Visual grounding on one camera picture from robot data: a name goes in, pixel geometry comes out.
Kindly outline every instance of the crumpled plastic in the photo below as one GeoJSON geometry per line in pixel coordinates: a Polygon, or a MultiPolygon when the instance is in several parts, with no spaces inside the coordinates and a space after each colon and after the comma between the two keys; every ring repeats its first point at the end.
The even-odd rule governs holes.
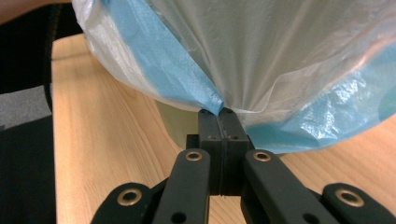
{"type": "Polygon", "coordinates": [[[118,80],[235,111],[256,148],[326,147],[396,112],[394,1],[73,0],[118,80]]]}

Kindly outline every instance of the tabletop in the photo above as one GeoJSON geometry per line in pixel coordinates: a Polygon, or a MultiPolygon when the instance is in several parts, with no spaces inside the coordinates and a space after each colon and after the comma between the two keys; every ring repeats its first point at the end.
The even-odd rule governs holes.
{"type": "MultiPolygon", "coordinates": [[[[181,151],[155,102],[118,82],[90,54],[84,35],[57,40],[52,95],[58,223],[90,223],[115,187],[150,188],[170,175],[181,151]]],[[[343,182],[396,214],[396,116],[349,140],[281,160],[316,191],[343,182]]],[[[211,197],[209,223],[244,223],[237,197],[211,197]]]]}

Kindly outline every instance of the floor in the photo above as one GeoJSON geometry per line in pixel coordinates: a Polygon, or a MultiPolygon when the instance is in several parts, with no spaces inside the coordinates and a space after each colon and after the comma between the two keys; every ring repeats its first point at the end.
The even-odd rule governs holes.
{"type": "Polygon", "coordinates": [[[0,131],[50,114],[42,86],[0,95],[0,131]]]}

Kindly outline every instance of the plastic bag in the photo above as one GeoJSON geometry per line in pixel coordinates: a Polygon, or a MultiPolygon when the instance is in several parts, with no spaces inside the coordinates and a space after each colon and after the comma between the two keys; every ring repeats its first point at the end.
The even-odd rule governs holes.
{"type": "Polygon", "coordinates": [[[396,112],[394,1],[73,1],[118,80],[235,111],[255,147],[326,147],[396,112]]]}

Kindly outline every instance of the wood surface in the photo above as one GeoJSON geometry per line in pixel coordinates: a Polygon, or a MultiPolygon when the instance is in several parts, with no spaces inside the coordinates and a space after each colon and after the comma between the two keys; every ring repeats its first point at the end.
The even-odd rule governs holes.
{"type": "MultiPolygon", "coordinates": [[[[119,83],[90,54],[83,35],[55,42],[53,116],[59,223],[90,223],[118,185],[155,186],[181,150],[153,100],[119,83]]],[[[396,117],[322,150],[281,157],[308,188],[335,182],[363,189],[396,214],[396,117]]],[[[212,197],[209,223],[244,223],[239,199],[212,197]]]]}

